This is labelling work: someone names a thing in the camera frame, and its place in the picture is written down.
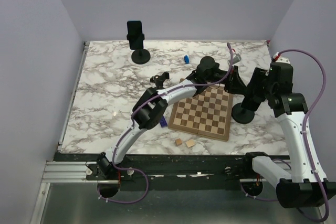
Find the blue phone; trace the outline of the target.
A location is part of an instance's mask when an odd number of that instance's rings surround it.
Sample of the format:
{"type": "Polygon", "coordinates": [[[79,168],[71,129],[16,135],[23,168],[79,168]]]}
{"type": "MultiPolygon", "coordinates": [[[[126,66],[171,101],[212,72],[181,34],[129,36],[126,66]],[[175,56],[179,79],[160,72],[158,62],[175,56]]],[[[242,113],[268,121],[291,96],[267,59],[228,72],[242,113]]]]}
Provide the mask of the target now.
{"type": "Polygon", "coordinates": [[[265,101],[264,86],[267,79],[267,70],[255,68],[249,84],[244,93],[242,108],[257,111],[260,104],[265,101]]]}

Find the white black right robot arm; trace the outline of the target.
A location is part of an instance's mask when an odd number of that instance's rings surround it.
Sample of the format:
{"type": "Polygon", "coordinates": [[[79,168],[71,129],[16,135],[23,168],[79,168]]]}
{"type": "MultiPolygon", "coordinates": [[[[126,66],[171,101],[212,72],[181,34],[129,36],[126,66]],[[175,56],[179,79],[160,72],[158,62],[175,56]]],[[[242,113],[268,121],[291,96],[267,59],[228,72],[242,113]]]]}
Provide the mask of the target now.
{"type": "Polygon", "coordinates": [[[327,179],[309,132],[308,107],[301,93],[292,92],[293,67],[273,62],[269,70],[255,68],[247,86],[243,108],[256,111],[267,100],[284,133],[291,171],[278,166],[265,153],[248,153],[241,165],[249,178],[257,174],[276,190],[284,208],[320,207],[335,195],[335,183],[327,179]]]}

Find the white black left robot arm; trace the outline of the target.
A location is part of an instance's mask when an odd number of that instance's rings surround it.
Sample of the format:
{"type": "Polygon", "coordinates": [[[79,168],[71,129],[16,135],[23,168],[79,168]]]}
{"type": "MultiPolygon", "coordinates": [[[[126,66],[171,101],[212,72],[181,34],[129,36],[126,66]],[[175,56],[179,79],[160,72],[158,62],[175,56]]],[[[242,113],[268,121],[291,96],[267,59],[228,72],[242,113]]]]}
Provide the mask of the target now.
{"type": "Polygon", "coordinates": [[[229,60],[228,69],[220,70],[214,58],[205,56],[181,83],[165,89],[159,87],[146,89],[133,107],[130,124],[118,138],[115,147],[99,154],[98,173],[104,179],[112,179],[118,170],[128,170],[117,167],[117,164],[123,161],[127,151],[144,132],[156,127],[170,105],[195,97],[207,87],[216,84],[223,84],[228,93],[243,94],[246,86],[235,65],[240,61],[241,57],[235,55],[229,60]]]}

